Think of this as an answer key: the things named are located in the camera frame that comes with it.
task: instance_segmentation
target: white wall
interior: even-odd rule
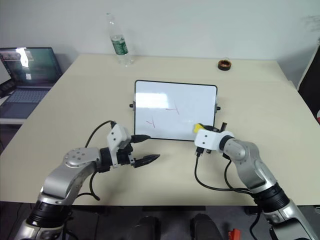
[[[0,0],[0,47],[52,46],[65,70],[79,53],[113,53],[106,12],[134,54],[280,65],[306,55],[289,73],[320,37],[319,0]]]

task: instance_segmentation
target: plastic bottle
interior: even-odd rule
[[[107,13],[108,32],[111,39],[115,54],[118,61],[124,66],[132,64],[133,60],[129,54],[125,37],[122,34],[120,27],[116,24],[115,17],[111,13]]]

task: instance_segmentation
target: small round object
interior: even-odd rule
[[[231,62],[229,60],[220,60],[218,62],[218,69],[222,71],[228,71],[231,68]]]

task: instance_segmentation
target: table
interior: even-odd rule
[[[19,129],[0,160],[0,200],[33,203],[46,176],[72,148],[82,147],[92,130],[106,120],[134,129],[129,104],[134,82],[140,80],[215,84],[218,87],[216,126],[257,144],[262,160],[297,205],[320,203],[320,127],[287,81],[276,61],[233,60],[230,71],[217,59],[136,57],[121,66],[115,56],[83,54],[70,66]],[[109,127],[101,128],[90,146],[105,147]],[[133,145],[134,157],[161,154],[153,163],[129,165],[97,174],[93,188],[101,201],[78,198],[77,205],[174,206],[253,205],[249,196],[216,192],[194,179],[193,142],[158,140]],[[221,154],[203,154],[198,177],[226,187],[228,161]],[[243,187],[234,165],[229,181]],[[89,180],[81,192],[88,190]]]

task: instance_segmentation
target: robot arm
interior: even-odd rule
[[[150,137],[130,136],[128,130],[115,122],[107,136],[109,147],[81,147],[69,151],[62,163],[45,179],[38,200],[28,218],[22,223],[15,240],[55,240],[71,212],[86,178],[95,172],[103,173],[130,164],[141,167],[156,160],[160,155],[148,155],[136,160],[132,157],[131,143],[139,143]]]
[[[235,139],[229,131],[215,132],[206,129],[198,130],[194,143],[197,147],[223,153],[224,157],[235,164],[239,178],[272,225],[272,239],[319,240],[299,208],[286,196],[263,163],[254,143]]]

